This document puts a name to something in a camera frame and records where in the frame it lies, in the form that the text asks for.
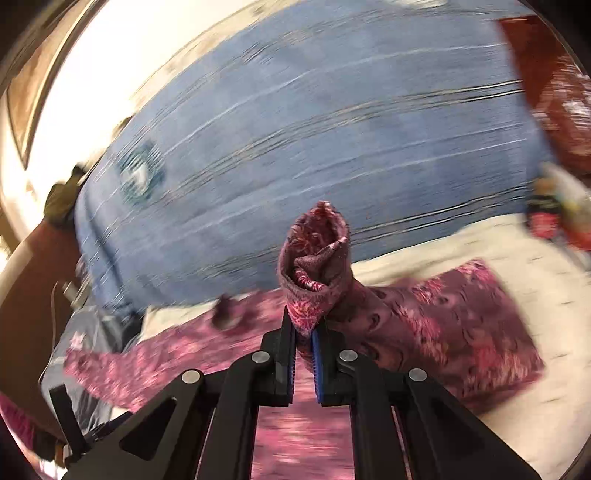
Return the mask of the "grey patterned duvet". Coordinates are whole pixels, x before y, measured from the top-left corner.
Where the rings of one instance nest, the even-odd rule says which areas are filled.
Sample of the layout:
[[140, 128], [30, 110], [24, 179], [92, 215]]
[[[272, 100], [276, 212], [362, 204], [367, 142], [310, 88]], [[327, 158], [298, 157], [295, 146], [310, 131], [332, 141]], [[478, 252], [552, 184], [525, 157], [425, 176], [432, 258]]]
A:
[[94, 381], [100, 378], [96, 361], [105, 355], [124, 353], [134, 344], [141, 328], [140, 316], [117, 317], [93, 302], [75, 310], [39, 378], [46, 403], [53, 405], [50, 391], [63, 385], [82, 433], [108, 422], [113, 405], [94, 394]]

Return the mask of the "blue plaid quilt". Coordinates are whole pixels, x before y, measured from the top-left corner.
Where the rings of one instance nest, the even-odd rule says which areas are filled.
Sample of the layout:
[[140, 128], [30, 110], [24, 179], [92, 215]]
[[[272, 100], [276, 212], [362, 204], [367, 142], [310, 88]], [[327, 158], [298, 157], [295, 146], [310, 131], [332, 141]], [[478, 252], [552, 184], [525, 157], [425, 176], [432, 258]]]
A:
[[192, 63], [76, 202], [94, 298], [125, 316], [271, 290], [328, 201], [355, 260], [519, 212], [553, 154], [500, 23], [518, 1], [301, 1]]

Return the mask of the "clutter of small packages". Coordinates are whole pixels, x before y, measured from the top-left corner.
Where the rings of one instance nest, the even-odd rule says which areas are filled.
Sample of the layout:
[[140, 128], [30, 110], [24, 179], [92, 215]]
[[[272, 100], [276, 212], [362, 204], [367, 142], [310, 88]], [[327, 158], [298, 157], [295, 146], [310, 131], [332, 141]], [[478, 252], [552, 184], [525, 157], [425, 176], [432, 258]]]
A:
[[590, 271], [590, 189], [561, 166], [542, 163], [526, 202], [526, 225]]

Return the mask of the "dark wooden headboard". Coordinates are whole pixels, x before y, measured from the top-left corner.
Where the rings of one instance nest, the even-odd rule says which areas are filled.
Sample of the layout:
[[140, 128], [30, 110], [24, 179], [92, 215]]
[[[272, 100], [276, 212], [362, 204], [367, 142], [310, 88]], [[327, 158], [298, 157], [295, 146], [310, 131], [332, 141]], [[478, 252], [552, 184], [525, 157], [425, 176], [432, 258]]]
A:
[[77, 281], [74, 232], [41, 222], [1, 272], [1, 392], [36, 426], [62, 437], [38, 379], [70, 315], [61, 285]]

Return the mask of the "olive green cloth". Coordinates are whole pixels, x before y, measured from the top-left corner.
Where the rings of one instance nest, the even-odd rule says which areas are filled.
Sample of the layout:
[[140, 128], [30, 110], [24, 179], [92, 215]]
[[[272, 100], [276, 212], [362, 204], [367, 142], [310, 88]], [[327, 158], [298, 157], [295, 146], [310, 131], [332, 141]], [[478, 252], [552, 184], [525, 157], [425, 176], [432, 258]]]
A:
[[56, 228], [74, 228], [74, 210], [90, 170], [75, 165], [66, 181], [55, 183], [46, 198], [44, 219]]

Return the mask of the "purple floral shirt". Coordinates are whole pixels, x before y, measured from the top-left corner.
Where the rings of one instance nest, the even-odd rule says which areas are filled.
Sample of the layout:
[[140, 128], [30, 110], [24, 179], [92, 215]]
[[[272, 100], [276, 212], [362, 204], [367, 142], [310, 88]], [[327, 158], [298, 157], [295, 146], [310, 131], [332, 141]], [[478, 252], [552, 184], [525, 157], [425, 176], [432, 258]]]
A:
[[276, 290], [221, 297], [211, 311], [101, 357], [94, 394], [136, 411], [183, 370], [215, 372], [252, 352], [283, 314], [297, 330], [297, 366], [312, 372], [311, 332], [325, 321], [346, 347], [381, 368], [423, 369], [475, 410], [503, 401], [543, 370], [514, 301], [483, 261], [428, 279], [363, 285], [349, 260], [349, 226], [327, 202], [290, 227], [277, 279]]

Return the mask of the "cream leaf-print pillow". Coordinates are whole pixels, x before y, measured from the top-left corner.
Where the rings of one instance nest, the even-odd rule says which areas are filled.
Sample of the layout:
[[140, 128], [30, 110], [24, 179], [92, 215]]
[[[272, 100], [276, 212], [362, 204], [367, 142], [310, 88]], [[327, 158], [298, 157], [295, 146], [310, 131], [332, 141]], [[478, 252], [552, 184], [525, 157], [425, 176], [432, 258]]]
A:
[[[545, 364], [542, 377], [482, 417], [545, 479], [574, 479], [590, 458], [590, 275], [563, 247], [533, 237], [519, 215], [492, 217], [457, 233], [353, 264], [367, 285], [427, 278], [467, 260], [485, 261], [520, 308]], [[294, 402], [259, 412], [256, 479], [349, 479], [349, 412], [324, 408], [314, 379], [297, 366]]]

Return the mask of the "dark red plastic bag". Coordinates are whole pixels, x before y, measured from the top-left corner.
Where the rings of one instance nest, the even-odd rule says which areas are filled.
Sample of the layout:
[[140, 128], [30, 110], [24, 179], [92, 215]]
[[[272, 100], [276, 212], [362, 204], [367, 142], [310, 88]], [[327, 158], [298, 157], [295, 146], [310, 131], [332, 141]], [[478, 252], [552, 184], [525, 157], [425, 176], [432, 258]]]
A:
[[563, 167], [590, 175], [590, 78], [535, 15], [499, 22], [527, 101]]

